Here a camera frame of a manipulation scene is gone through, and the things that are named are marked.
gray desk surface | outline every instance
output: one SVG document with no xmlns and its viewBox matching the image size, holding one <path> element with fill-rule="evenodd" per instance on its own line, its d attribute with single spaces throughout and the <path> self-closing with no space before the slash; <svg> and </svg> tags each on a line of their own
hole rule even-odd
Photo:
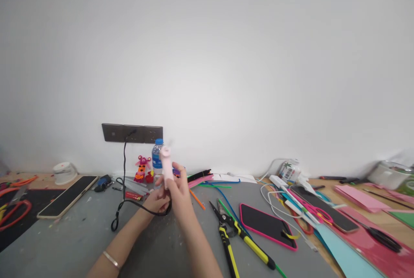
<svg viewBox="0 0 414 278">
<path fill-rule="evenodd" d="M 223 192 L 237 214 L 241 202 L 272 214 L 259 189 L 260 185 L 240 183 Z M 218 220 L 208 205 L 209 200 L 215 203 L 216 198 L 222 199 L 222 196 L 212 188 L 196 187 L 193 191 L 206 207 L 206 211 L 203 211 L 193 200 L 198 220 L 224 277 L 229 277 L 218 233 Z M 0 277 L 84 277 L 115 237 L 110 223 L 121 197 L 121 192 L 111 188 L 103 193 L 90 190 L 58 223 L 53 224 L 53 220 L 37 221 L 0 253 Z M 137 209 L 131 203 L 123 206 L 119 215 L 118 230 Z M 310 250 L 302 238 L 297 240 L 298 250 L 293 252 L 260 235 L 251 235 L 289 278 L 336 277 L 322 256 Z M 231 244 L 241 277 L 281 277 L 277 271 L 272 271 L 264 265 L 241 238 L 232 238 Z M 190 277 L 192 274 L 185 244 L 171 211 L 166 217 L 155 217 L 140 235 L 120 277 L 180 276 Z"/>
</svg>

light blue paper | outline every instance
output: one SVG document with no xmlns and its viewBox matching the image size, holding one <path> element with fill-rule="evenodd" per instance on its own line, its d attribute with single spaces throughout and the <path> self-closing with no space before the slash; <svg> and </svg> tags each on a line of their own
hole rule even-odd
<svg viewBox="0 0 414 278">
<path fill-rule="evenodd" d="M 324 224 L 316 229 L 346 277 L 383 278 L 378 270 L 345 243 L 334 231 Z"/>
</svg>

wall socket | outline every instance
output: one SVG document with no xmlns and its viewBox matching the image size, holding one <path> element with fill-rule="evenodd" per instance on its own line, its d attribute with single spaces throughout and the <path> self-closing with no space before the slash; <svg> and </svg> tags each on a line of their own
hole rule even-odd
<svg viewBox="0 0 414 278">
<path fill-rule="evenodd" d="M 137 132 L 128 137 L 128 142 L 155 143 L 156 139 L 163 138 L 163 128 L 161 126 L 102 124 L 103 137 L 106 142 L 125 142 L 125 137 L 134 129 Z"/>
</svg>

pink paper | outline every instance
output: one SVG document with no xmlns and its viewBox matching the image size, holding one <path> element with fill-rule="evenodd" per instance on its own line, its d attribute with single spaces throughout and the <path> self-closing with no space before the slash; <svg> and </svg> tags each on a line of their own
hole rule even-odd
<svg viewBox="0 0 414 278">
<path fill-rule="evenodd" d="M 340 208 L 338 211 L 346 212 L 365 225 L 376 228 L 392 237 L 391 234 L 380 229 L 378 225 L 372 223 L 351 207 Z M 363 227 L 360 227 L 356 232 L 348 234 L 341 232 L 335 227 L 331 227 L 331 229 L 353 246 L 354 249 L 359 249 L 359 253 L 388 278 L 412 277 L 414 273 L 414 250 L 402 242 L 397 240 L 402 246 L 402 250 L 399 253 L 395 253 L 373 239 Z"/>
<path fill-rule="evenodd" d="M 346 199 L 352 201 L 357 206 L 371 213 L 376 213 L 380 212 L 383 209 L 391 208 L 381 201 L 376 200 L 375 198 L 349 185 L 336 185 L 335 191 L 338 194 L 344 196 Z"/>
<path fill-rule="evenodd" d="M 381 190 L 386 191 L 388 193 L 388 195 L 384 195 L 384 196 L 389 196 L 389 197 L 394 198 L 394 199 L 399 199 L 399 200 L 403 200 L 403 201 L 414 204 L 414 197 L 412 197 L 412 196 L 400 194 L 400 193 L 395 192 L 393 190 L 386 189 L 382 185 L 377 185 L 377 184 L 374 184 L 374 183 L 365 183 L 365 185 L 373 186 L 373 187 L 376 187 L 376 188 L 379 188 Z"/>
</svg>

bracelet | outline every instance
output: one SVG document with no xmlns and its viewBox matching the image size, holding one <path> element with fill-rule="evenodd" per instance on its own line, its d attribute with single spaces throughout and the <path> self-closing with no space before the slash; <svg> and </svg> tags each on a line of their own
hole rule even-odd
<svg viewBox="0 0 414 278">
<path fill-rule="evenodd" d="M 121 268 L 120 268 L 120 266 L 119 266 L 118 262 L 117 262 L 117 261 L 115 261 L 115 260 L 113 259 L 113 257 L 111 257 L 111 256 L 108 254 L 108 252 L 103 251 L 103 255 L 105 255 L 105 256 L 107 257 L 107 259 L 108 259 L 108 260 L 110 260 L 110 261 L 111 261 L 111 263 L 112 263 L 112 264 L 114 264 L 114 266 L 115 266 L 116 268 L 118 268 L 119 270 L 121 270 Z"/>
</svg>

